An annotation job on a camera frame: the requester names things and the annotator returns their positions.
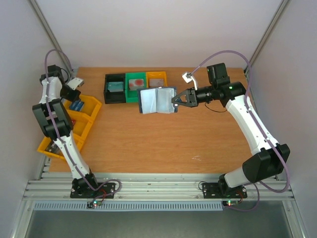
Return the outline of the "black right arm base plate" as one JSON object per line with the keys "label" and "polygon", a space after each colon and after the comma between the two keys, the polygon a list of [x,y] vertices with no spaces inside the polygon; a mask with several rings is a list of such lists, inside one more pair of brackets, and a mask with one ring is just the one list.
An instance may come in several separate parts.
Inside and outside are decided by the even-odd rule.
{"label": "black right arm base plate", "polygon": [[246,188],[242,185],[229,188],[220,182],[203,182],[202,192],[204,198],[238,199],[247,198]]}

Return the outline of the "blue zip card holder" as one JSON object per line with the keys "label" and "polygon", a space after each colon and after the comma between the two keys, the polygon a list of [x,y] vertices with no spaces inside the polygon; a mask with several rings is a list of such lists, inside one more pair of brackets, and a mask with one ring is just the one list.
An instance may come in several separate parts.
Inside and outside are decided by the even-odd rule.
{"label": "blue zip card holder", "polygon": [[178,111],[171,102],[177,95],[176,87],[138,89],[137,95],[141,114],[172,114]]}

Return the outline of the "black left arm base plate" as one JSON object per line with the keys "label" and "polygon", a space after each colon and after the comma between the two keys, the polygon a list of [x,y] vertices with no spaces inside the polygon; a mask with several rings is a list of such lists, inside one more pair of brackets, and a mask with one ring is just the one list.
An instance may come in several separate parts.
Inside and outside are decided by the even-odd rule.
{"label": "black left arm base plate", "polygon": [[110,194],[114,192],[116,189],[116,184],[114,182],[108,182],[104,184],[99,190],[94,191],[92,190],[85,182],[82,182],[80,186],[72,185],[72,189],[70,192],[70,198],[72,199],[93,199],[98,196],[101,196],[103,198],[104,195],[106,195],[106,198],[114,198],[113,194]]}

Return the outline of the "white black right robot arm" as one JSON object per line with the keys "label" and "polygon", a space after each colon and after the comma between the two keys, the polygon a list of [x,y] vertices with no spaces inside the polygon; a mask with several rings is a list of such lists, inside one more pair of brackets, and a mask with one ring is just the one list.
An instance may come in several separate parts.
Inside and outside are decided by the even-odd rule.
{"label": "white black right robot arm", "polygon": [[244,85],[230,81],[224,63],[208,66],[207,73],[210,86],[206,87],[198,87],[193,74],[183,73],[184,81],[193,82],[194,86],[179,93],[171,102],[175,107],[193,108],[201,103],[220,101],[243,132],[252,156],[240,168],[219,177],[217,186],[220,194],[231,196],[245,184],[261,182],[286,171],[290,148],[287,144],[280,144],[264,126],[246,96]]}

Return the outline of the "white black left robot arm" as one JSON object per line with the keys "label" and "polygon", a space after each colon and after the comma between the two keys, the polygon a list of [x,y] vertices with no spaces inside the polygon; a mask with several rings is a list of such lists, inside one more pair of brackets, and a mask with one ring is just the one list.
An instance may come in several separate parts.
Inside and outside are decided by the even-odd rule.
{"label": "white black left robot arm", "polygon": [[72,192],[88,197],[99,194],[100,185],[87,163],[83,160],[73,137],[73,123],[62,99],[70,102],[79,100],[80,91],[64,81],[62,69],[57,65],[46,67],[41,75],[42,97],[32,107],[33,114],[45,137],[59,148],[72,174]]}

